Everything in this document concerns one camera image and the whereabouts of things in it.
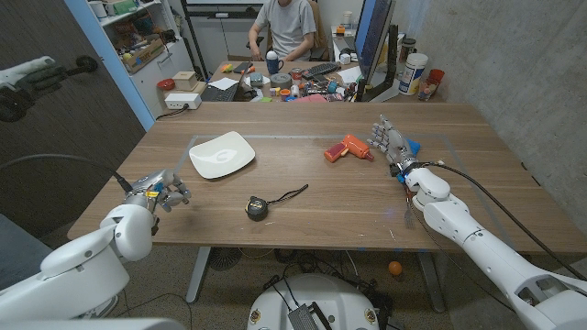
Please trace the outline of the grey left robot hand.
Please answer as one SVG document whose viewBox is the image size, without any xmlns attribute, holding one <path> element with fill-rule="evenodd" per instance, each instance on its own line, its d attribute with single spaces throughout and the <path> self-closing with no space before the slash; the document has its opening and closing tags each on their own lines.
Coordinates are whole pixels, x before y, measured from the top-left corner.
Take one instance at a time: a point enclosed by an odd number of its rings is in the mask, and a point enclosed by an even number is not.
<svg viewBox="0 0 587 330">
<path fill-rule="evenodd" d="M 178 174 L 171 169 L 157 170 L 131 184 L 123 204 L 134 204 L 155 212 L 159 205 L 169 213 L 173 206 L 188 204 L 192 197 Z"/>
</svg>

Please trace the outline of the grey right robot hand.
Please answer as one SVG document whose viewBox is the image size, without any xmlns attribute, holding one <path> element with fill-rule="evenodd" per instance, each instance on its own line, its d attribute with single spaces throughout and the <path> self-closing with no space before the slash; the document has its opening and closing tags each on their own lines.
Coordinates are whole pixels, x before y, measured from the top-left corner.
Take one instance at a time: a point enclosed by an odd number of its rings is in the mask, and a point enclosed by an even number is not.
<svg viewBox="0 0 587 330">
<path fill-rule="evenodd" d="M 404 137 L 385 115 L 380 115 L 380 122 L 372 125 L 371 138 L 367 142 L 369 146 L 380 150 L 402 172 L 417 163 L 416 155 L 421 148 L 418 142 Z"/>
</svg>

